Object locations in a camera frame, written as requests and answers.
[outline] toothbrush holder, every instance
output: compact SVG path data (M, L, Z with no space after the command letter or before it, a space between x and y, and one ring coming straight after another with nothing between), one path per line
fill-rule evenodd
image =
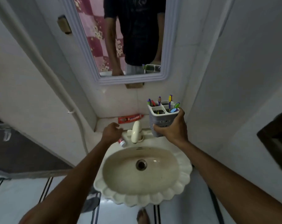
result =
M159 127L170 126L173 120L175 119L175 117L178 115L179 108L178 111L170 113L170 111L175 106L175 103L173 101L170 103L171 109L169 109L169 101L162 101L161 106L158 106L159 105L158 102L156 102L155 104L156 104L155 107L151 107L147 105L149 108L149 125L154 137L163 137L162 134L159 134L158 132L154 131L152 124L155 124Z

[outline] pink floral curtain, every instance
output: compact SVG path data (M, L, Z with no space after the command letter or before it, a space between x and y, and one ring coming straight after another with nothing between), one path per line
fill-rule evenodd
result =
M104 0L74 0L74 2L99 72L112 71L105 44ZM121 69L124 71L123 36L118 19L115 43Z

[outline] scalloped sink edge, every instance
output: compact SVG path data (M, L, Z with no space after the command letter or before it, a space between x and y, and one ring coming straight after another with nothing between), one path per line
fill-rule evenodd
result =
M103 178L103 166L108 157L105 157L102 162L102 165L94 181L94 188L99 192L101 192L102 196L104 196L105 199L110 199L116 204L124 203L128 207L132 207L135 205L145 207L149 203L157 205L160 204L163 200L171 200L174 197L174 195L181 194L184 191L185 186L191 180L190 174L193 170L190 160L182 151L178 149L177 151L175 151L175 153L172 151L172 154L177 159L179 165L179 177L171 187L164 190L163 192L158 192L155 194L147 194L147 195L125 195L111 190L107 186Z

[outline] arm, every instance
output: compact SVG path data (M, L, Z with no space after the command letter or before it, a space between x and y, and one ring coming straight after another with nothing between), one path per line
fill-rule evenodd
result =
M105 18L106 22L106 37L105 43L110 62L112 64L112 76L124 75L120 67L119 59L116 53L116 18Z
M187 155L235 222L282 223L280 202L188 141L183 116L184 111L180 108L169 127L154 125L154 130L166 136Z
M94 149L42 203L24 215L20 224L77 223L106 151L121 137L123 129L117 129L118 126L116 123L109 124Z
M162 48L163 48L163 39L164 39L164 27L165 27L165 13L160 12L157 14L158 26L159 26L159 43L158 50L152 64L161 64L162 59Z

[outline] sink basin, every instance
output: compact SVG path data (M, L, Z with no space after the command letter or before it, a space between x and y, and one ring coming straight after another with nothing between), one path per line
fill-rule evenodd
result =
M182 151L169 143L165 145L164 140L164 145L159 143L157 147L121 148L114 144L102 162L94 188L106 199L129 207L159 204L182 193L190 182L191 163Z

